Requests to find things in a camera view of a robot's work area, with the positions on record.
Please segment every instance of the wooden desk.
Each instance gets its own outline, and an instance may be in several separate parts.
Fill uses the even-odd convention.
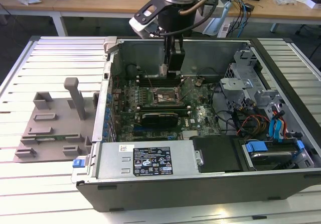
[[[40,4],[25,6],[17,0],[0,0],[6,9],[15,15],[51,16],[59,36],[67,36],[63,17],[131,18],[149,0],[42,0]],[[273,0],[251,1],[255,6],[249,21],[261,23],[315,24],[321,25],[321,11],[297,3],[278,6]],[[230,23],[239,14],[231,7],[225,23]]]

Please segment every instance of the warning label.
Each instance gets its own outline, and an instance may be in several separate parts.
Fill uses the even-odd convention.
[[[133,155],[133,173],[135,176],[173,174],[171,149],[169,147],[134,148]]]

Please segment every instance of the blue latch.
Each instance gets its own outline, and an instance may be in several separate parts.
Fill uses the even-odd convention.
[[[245,145],[247,152],[267,151],[267,147],[263,141],[251,141]]]
[[[297,146],[299,147],[300,150],[304,149],[304,144],[301,140],[296,141]]]
[[[75,159],[72,162],[73,168],[84,168],[85,167],[85,160],[84,159]]]

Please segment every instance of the power cord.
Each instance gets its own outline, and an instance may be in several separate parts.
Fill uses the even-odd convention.
[[[15,21],[21,26],[21,28],[31,37],[32,34],[17,20],[17,17],[14,17],[1,3],[0,6],[12,17]]]
[[[313,57],[313,55],[316,53],[317,49],[321,46],[321,43],[319,45],[316,46],[316,48],[313,50],[313,52],[311,53],[309,59],[311,59]]]

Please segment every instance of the table leg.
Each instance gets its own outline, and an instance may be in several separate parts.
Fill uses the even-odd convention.
[[[0,25],[5,26],[6,24],[8,24],[6,17],[4,15],[0,15]]]
[[[274,24],[272,25],[271,29],[270,29],[270,32],[272,32],[272,33],[276,32],[276,29],[277,29],[278,26],[279,26],[278,23],[274,23]]]
[[[54,21],[58,36],[60,36],[60,37],[68,36],[65,22],[64,22],[63,17],[61,16],[60,12],[55,12],[53,15],[51,15],[51,17]]]

